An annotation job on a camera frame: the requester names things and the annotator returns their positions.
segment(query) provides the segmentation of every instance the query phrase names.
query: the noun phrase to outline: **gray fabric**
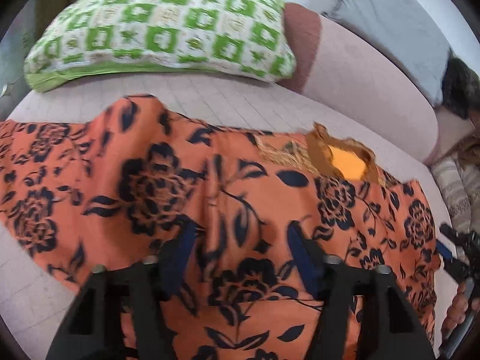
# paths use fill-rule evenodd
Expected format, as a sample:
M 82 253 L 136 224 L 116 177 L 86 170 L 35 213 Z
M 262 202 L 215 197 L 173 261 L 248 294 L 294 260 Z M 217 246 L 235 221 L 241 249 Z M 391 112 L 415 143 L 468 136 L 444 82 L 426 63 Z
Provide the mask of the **gray fabric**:
M 325 16 L 375 47 L 429 103 L 442 103 L 450 44 L 417 0 L 337 0 Z

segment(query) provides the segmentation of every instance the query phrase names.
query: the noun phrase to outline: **floral fabric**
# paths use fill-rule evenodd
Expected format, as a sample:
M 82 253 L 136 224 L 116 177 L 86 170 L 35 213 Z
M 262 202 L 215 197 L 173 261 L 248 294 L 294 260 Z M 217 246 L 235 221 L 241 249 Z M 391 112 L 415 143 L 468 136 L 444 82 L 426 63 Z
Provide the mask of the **floral fabric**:
M 162 304 L 181 360 L 304 358 L 322 304 L 290 251 L 298 228 L 351 266 L 390 266 L 433 339 L 439 257 L 418 182 L 385 188 L 282 166 L 261 158 L 265 135 L 189 119 L 147 95 L 84 125 L 6 121 L 1 219 L 74 290 L 95 264 L 130 266 L 193 221 L 183 279 Z M 305 145 L 302 134 L 275 136 Z M 352 296 L 350 310 L 353 359 L 362 300 Z

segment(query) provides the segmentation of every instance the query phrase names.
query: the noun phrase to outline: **person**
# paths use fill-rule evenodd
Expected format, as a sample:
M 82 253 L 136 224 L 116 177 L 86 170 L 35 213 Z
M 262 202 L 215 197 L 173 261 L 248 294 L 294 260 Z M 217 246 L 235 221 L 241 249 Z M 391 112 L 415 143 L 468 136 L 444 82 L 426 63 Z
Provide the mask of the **person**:
M 469 300 L 465 296 L 465 283 L 458 286 L 457 294 L 453 298 L 452 305 L 447 310 L 447 318 L 442 324 L 442 334 L 447 335 L 457 325 L 465 321 L 465 314 L 469 308 Z M 472 309 L 480 311 L 480 298 L 472 301 Z

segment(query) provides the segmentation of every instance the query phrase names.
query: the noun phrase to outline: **reddish brown blanket band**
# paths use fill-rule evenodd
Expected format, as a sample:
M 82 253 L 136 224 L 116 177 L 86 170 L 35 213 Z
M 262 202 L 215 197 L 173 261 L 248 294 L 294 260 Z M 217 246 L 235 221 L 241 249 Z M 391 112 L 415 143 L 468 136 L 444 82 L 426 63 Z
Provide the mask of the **reddish brown blanket band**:
M 440 259 L 419 183 L 383 187 L 266 161 L 265 137 L 306 146 L 302 134 L 211 126 L 150 95 L 85 125 L 9 120 L 0 123 L 0 220 L 74 289 L 96 264 L 130 266 L 193 223 L 193 250 L 176 254 L 181 280 L 162 278 L 177 283 L 162 309 L 179 360 L 304 358 L 322 304 L 292 252 L 297 229 L 350 266 L 389 265 L 433 339 Z M 352 296 L 350 310 L 346 360 L 362 299 Z M 131 318 L 121 322 L 134 346 Z
M 278 84 L 296 93 L 303 93 L 320 44 L 320 16 L 299 4 L 286 3 L 284 27 L 286 40 L 297 60 L 297 69 L 292 78 L 283 79 Z

